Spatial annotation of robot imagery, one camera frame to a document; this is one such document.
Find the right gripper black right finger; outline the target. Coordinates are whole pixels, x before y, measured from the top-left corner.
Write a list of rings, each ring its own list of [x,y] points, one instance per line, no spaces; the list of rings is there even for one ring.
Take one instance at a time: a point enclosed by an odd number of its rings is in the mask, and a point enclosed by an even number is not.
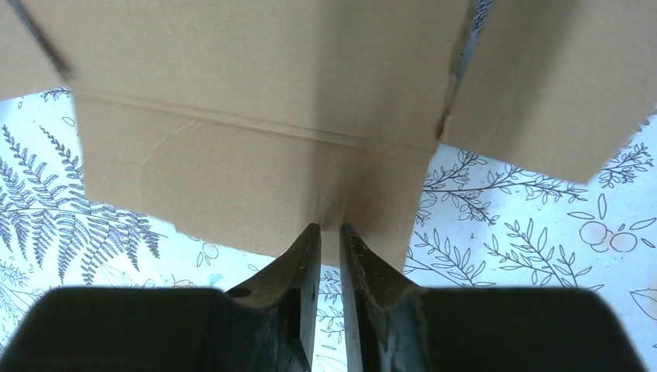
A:
[[[575,288],[426,288],[340,229],[351,371],[643,371],[617,317]]]

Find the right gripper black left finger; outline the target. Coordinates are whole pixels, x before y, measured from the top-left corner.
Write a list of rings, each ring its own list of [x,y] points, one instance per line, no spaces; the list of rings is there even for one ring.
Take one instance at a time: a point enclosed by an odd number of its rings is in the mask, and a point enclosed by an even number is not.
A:
[[[228,291],[62,287],[29,310],[3,371],[309,371],[321,230]]]

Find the cardboard box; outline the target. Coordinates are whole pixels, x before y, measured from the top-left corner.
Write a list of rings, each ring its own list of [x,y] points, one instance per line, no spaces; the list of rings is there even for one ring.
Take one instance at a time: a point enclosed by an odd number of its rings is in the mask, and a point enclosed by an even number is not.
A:
[[[654,1],[3,1],[1,97],[72,92],[86,196],[277,255],[404,264],[450,145],[588,182],[656,103]]]

